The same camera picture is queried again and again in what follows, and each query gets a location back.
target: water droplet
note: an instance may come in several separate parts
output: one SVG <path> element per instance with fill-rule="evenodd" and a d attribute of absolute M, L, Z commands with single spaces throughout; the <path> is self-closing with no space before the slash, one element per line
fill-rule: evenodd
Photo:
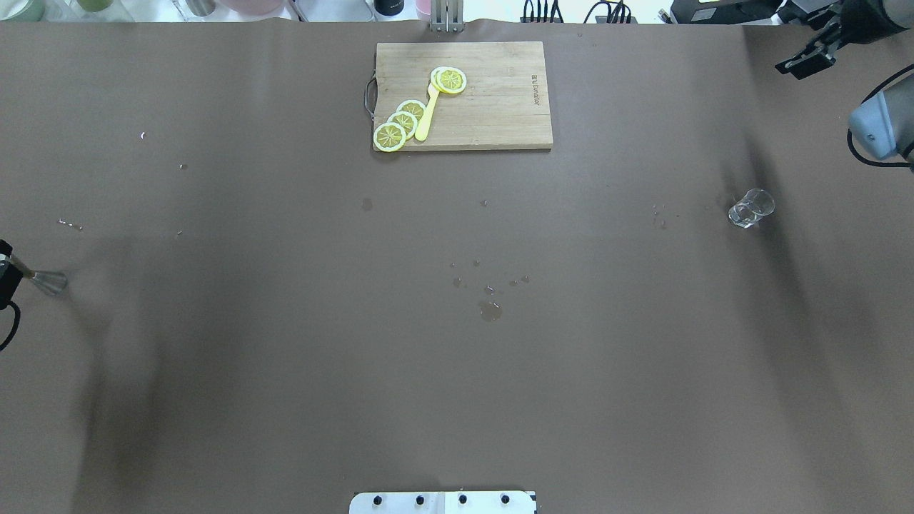
<path fill-rule="evenodd" d="M 495 321 L 502 316 L 502 307 L 495 302 L 480 302 L 479 314 L 485 321 Z"/>
<path fill-rule="evenodd" d="M 72 229 L 76 229 L 76 230 L 79 230 L 80 232 L 82 232 L 82 225 L 75 225 L 75 224 L 70 223 L 70 222 L 68 222 L 68 221 L 64 221 L 63 218 L 58 218 L 58 223 L 59 223 L 60 225 L 67 225 L 68 227 L 70 227 L 70 228 L 72 228 Z"/>

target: brown table surface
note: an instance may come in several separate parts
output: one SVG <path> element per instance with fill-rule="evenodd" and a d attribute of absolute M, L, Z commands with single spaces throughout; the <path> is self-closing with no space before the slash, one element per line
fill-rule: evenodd
<path fill-rule="evenodd" d="M 909 514 L 914 176 L 845 130 L 914 34 L 779 75 L 811 34 L 3 24 L 0 237 L 70 286 L 16 295 L 0 511 Z M 373 152 L 376 43 L 434 40 L 544 41 L 554 149 Z"/>

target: clear drinking glass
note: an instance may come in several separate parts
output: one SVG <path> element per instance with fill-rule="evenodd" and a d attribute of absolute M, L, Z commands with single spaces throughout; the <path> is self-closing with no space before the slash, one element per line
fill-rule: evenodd
<path fill-rule="evenodd" d="M 774 212 L 774 198 L 764 189 L 750 189 L 746 196 L 730 208 L 730 221 L 747 229 Z"/>

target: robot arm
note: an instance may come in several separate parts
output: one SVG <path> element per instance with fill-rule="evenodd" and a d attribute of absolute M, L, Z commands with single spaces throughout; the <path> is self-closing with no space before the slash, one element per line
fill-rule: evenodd
<path fill-rule="evenodd" d="M 778 10 L 778 17 L 785 23 L 821 29 L 800 53 L 775 67 L 783 74 L 805 79 L 832 67 L 835 52 L 845 45 L 865 45 L 914 26 L 914 1 L 787 0 Z M 861 162 L 871 166 L 906 166 L 866 159 L 856 151 L 854 140 L 876 159 L 901 154 L 914 163 L 914 75 L 885 89 L 912 70 L 914 65 L 880 84 L 851 114 L 847 144 Z"/>
<path fill-rule="evenodd" d="M 805 79 L 834 65 L 835 52 L 849 43 L 866 44 L 914 25 L 910 0 L 788 0 L 778 10 L 783 21 L 796 20 L 822 29 L 800 53 L 779 63 L 781 73 Z"/>
<path fill-rule="evenodd" d="M 914 70 L 908 66 L 892 79 Z M 901 167 L 901 163 L 876 163 L 868 161 L 855 151 L 850 137 L 866 149 L 866 152 L 879 160 L 901 154 L 912 163 L 914 170 L 914 75 L 896 83 L 884 91 L 870 95 L 850 117 L 848 145 L 857 159 L 871 166 Z"/>

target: lemon slice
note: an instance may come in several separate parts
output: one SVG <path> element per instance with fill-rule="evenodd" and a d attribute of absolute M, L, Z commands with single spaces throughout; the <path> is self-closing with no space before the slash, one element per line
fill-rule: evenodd
<path fill-rule="evenodd" d="M 406 130 L 399 123 L 382 123 L 375 129 L 374 140 L 381 152 L 396 152 L 406 143 Z"/>
<path fill-rule="evenodd" d="M 393 122 L 403 127 L 406 131 L 406 138 L 410 139 L 416 133 L 416 127 L 419 126 L 419 120 L 412 112 L 397 111 L 390 115 L 389 122 Z"/>
<path fill-rule="evenodd" d="M 417 120 L 422 119 L 422 115 L 425 114 L 425 104 L 418 100 L 407 100 L 397 106 L 397 111 L 406 111 L 416 116 Z"/>
<path fill-rule="evenodd" d="M 447 66 L 439 66 L 438 68 L 432 70 L 431 73 L 429 73 L 429 80 L 431 81 L 432 85 L 438 83 L 438 72 L 446 69 L 448 69 Z"/>
<path fill-rule="evenodd" d="M 444 68 L 435 76 L 436 87 L 441 92 L 457 94 L 466 89 L 466 75 L 456 68 Z"/>

